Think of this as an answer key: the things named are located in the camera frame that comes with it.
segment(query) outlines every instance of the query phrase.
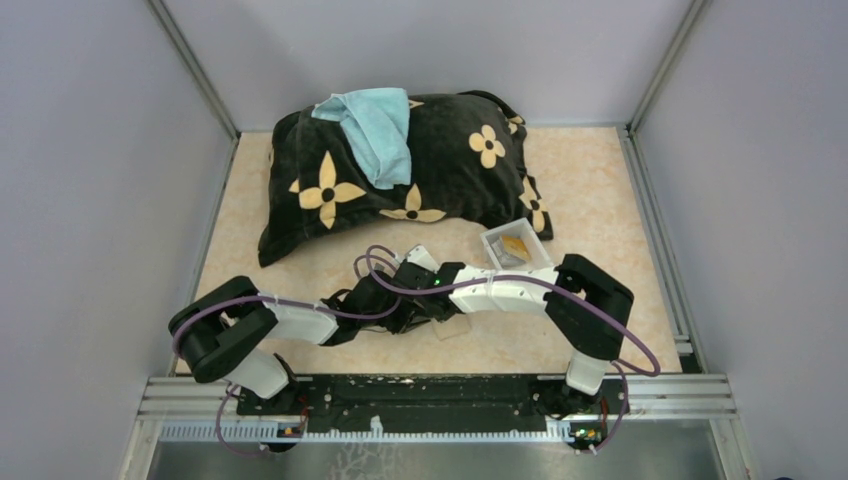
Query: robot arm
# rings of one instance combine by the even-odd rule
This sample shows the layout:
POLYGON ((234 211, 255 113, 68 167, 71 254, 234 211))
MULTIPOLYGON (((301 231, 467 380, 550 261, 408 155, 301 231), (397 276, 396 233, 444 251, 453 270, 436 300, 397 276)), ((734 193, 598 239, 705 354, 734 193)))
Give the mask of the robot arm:
POLYGON ((574 346, 566 384, 592 397, 609 362, 618 358, 623 335, 546 285, 583 291, 586 302, 622 327, 627 324, 633 294, 582 256, 566 255, 552 268, 498 271, 458 262, 439 265, 419 245, 393 276, 376 271, 352 290, 316 304, 263 294, 247 277, 235 277, 178 313, 168 328, 198 383, 226 379, 267 399, 287 390, 294 375, 281 357, 257 348, 266 338, 333 346, 374 325, 399 334, 455 314, 533 313, 549 317, 574 346))

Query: marble-patterned surface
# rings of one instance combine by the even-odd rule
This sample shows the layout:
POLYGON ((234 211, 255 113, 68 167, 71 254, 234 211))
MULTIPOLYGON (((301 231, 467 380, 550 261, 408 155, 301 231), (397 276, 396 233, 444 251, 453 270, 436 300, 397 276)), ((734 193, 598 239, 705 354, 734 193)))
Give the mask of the marble-patterned surface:
MULTIPOLYGON (((437 261, 488 266, 479 239, 485 228, 448 219, 435 224, 379 221, 312 240, 276 264, 259 268, 256 246, 268 214, 270 140, 270 133, 241 137, 198 296, 232 276, 247 275, 260 289, 280 296, 307 301, 326 297, 355 284, 351 262, 373 243, 399 252, 421 243, 437 261)), ((654 351, 664 371, 679 372, 616 131, 530 128, 525 155, 550 210, 555 238, 544 245, 551 259, 559 263, 565 253, 583 254, 630 287, 636 301, 628 327, 654 351)), ((448 334, 437 335, 427 325, 404 335, 361 332, 353 342, 332 348, 294 340, 269 340, 262 348, 281 354, 298 373, 565 371, 572 348, 550 320, 501 312, 468 317, 467 325, 460 323, 448 334)), ((629 342, 621 356, 649 366, 629 342)), ((178 369, 184 371, 185 365, 178 369)))

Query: light blue cloth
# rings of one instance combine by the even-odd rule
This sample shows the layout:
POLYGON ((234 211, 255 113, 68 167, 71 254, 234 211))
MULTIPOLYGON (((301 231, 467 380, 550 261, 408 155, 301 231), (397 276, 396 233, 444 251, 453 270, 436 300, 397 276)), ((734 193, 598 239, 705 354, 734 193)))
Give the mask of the light blue cloth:
POLYGON ((406 146, 409 99, 402 88, 371 88, 333 94, 312 118, 340 122, 365 177, 380 190, 409 185, 412 156, 406 146))

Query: black pillow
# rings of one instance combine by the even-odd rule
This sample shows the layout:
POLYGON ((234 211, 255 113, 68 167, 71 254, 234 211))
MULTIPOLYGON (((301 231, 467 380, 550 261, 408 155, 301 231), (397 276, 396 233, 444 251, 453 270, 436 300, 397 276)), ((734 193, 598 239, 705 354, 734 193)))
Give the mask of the black pillow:
POLYGON ((528 218, 539 238, 553 230, 524 166, 524 120, 482 91, 409 97, 412 184, 375 189, 337 122, 309 107, 274 127, 270 213, 259 240, 268 266, 310 238, 380 218, 435 222, 461 217, 494 228, 528 218))

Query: small plastic box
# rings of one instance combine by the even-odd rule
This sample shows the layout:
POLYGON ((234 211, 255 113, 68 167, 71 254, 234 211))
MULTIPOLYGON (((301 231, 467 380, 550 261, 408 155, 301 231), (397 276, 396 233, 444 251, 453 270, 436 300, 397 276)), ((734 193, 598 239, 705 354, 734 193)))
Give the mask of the small plastic box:
POLYGON ((530 253, 529 262, 517 267, 509 267, 509 270, 537 270, 540 268, 554 266, 554 264, 551 263, 551 258, 548 257, 548 252, 545 251, 545 247, 542 246, 542 242, 539 241, 539 237, 536 236, 536 232, 534 232, 533 227, 530 226, 530 222, 528 222, 526 218, 522 218, 520 220, 501 225, 500 227, 486 230, 480 234, 480 239, 483 240, 483 248, 486 250, 486 255, 489 256, 489 262, 498 270, 502 270, 504 267, 502 267, 498 261, 498 257, 492 249, 492 244, 494 244, 501 235, 520 238, 521 241, 524 242, 524 246, 527 247, 527 251, 530 253))

